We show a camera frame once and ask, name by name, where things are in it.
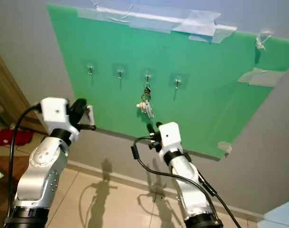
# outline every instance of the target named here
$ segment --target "red cloth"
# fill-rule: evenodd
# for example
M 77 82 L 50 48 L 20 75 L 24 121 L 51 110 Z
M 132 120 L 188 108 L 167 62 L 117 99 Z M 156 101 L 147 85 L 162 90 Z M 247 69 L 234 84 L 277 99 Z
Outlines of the red cloth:
M 2 129 L 0 131 L 0 146 L 11 144 L 13 130 L 10 129 Z M 24 132 L 18 130 L 15 144 L 18 146 L 23 146 L 24 144 L 31 141 L 32 136 L 34 135 L 33 132 Z

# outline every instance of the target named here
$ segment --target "tile floor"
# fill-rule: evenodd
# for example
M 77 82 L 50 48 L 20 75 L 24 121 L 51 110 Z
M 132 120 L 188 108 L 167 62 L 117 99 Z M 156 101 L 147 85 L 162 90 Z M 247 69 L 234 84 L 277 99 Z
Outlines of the tile floor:
M 16 155 L 28 156 L 43 136 L 17 147 Z M 0 147 L 8 155 L 9 147 Z M 234 228 L 228 215 L 219 213 L 225 228 Z M 243 228 L 257 224 L 239 219 Z M 70 169 L 62 172 L 49 212 L 47 228 L 185 228 L 176 200 Z

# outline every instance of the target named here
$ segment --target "wooden door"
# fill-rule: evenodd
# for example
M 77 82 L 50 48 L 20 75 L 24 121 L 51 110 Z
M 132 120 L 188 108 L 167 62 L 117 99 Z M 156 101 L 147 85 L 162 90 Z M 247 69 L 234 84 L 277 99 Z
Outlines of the wooden door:
M 21 114 L 30 107 L 28 101 L 13 79 L 10 71 L 6 67 L 0 56 L 0 104 L 7 114 L 17 122 Z M 21 126 L 37 132 L 46 133 L 41 122 L 34 112 L 30 112 L 24 117 Z

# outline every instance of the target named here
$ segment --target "green board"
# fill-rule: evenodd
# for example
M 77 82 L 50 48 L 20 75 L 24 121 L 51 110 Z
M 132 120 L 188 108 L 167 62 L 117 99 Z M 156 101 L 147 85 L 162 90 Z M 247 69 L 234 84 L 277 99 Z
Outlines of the green board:
M 185 33 L 79 18 L 76 8 L 47 8 L 75 96 L 93 105 L 97 127 L 145 136 L 147 122 L 174 121 L 185 149 L 217 158 L 224 154 L 217 143 L 232 143 L 272 90 L 237 80 L 253 67 L 289 68 L 289 40 L 269 39 L 255 64 L 253 34 L 236 32 L 211 44 L 191 41 Z M 93 77 L 87 72 L 89 63 Z M 125 68 L 121 82 L 118 66 Z M 148 69 L 153 120 L 136 108 Z M 182 84 L 175 95 L 176 75 L 182 75 Z

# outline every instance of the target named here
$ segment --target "baseboard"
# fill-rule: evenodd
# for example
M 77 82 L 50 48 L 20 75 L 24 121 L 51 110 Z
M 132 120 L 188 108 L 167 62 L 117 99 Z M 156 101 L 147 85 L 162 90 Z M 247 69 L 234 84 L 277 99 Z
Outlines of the baseboard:
M 85 165 L 85 164 L 82 164 L 82 163 L 79 163 L 76 161 L 68 160 L 68 166 L 67 167 L 72 169 L 72 170 L 76 170 L 79 172 L 90 174 L 90 175 L 93 175 L 96 177 L 100 177 L 100 178 L 103 177 L 102 176 L 102 169 L 98 169 L 98 168 L 95 168 L 95 167 L 92 167 L 89 165 Z M 117 182 L 117 183 L 131 186 L 134 188 L 138 188 L 138 189 L 142 189 L 142 190 L 148 190 L 149 189 L 148 183 L 143 181 L 143 180 L 141 181 L 141 180 L 138 180 L 136 178 L 117 174 L 114 172 L 110 173 L 110 179 L 112 181 Z M 163 189 L 163 192 L 165 193 L 166 197 L 170 197 L 172 199 L 176 199 L 176 197 L 177 197 L 176 190 L 174 190 L 174 189 L 165 188 L 165 189 Z M 214 203 L 216 210 L 218 212 L 226 214 L 226 211 L 225 211 L 224 207 L 221 205 L 221 203 L 216 202 L 216 201 L 213 201 L 213 203 Z M 237 207 L 232 207 L 232 206 L 229 206 L 229 208 L 232 211 L 232 213 L 238 218 L 246 219 L 246 220 L 253 221 L 253 222 L 259 222 L 259 221 L 263 220 L 262 214 L 254 213 L 254 212 L 251 212 L 248 210 L 243 210 L 243 209 L 240 209 Z

